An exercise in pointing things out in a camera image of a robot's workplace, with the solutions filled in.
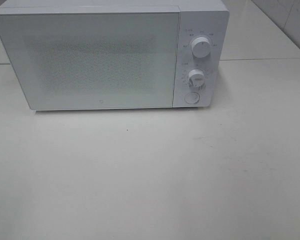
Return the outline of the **round door release button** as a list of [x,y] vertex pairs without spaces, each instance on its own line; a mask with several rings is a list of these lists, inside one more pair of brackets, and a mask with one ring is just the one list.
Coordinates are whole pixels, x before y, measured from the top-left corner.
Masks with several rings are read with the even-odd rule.
[[187,104],[197,104],[200,101],[200,95],[197,92],[190,92],[184,97],[184,100]]

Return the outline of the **white timer knob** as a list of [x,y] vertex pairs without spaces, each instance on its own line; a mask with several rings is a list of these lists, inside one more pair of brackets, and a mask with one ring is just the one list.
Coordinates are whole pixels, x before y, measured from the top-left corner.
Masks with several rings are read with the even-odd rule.
[[188,73],[189,85],[194,88],[200,88],[206,82],[205,74],[200,69],[193,69]]

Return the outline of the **white microwave door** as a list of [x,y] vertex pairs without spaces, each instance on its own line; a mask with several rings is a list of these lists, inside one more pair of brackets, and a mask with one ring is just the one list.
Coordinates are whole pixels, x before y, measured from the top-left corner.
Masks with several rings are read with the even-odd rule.
[[170,108],[180,9],[1,7],[0,40],[35,111]]

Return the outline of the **upper white power knob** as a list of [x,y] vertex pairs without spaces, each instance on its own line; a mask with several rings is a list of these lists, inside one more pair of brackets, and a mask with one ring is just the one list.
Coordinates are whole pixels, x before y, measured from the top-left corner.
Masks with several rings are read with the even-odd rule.
[[195,38],[191,42],[191,51],[196,58],[205,58],[211,52],[211,41],[206,36]]

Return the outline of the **white microwave oven body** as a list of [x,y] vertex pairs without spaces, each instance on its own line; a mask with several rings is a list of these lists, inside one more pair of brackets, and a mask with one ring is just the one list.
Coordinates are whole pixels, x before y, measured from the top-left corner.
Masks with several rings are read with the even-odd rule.
[[[60,6],[177,6],[180,10],[177,39],[173,105],[170,108],[207,107],[210,105],[222,48],[229,21],[229,10],[220,0],[7,0],[0,8]],[[210,54],[204,58],[193,55],[191,43],[198,37],[211,42]],[[188,82],[191,70],[202,70],[205,84],[192,87]],[[188,93],[200,95],[197,104],[185,102]]]

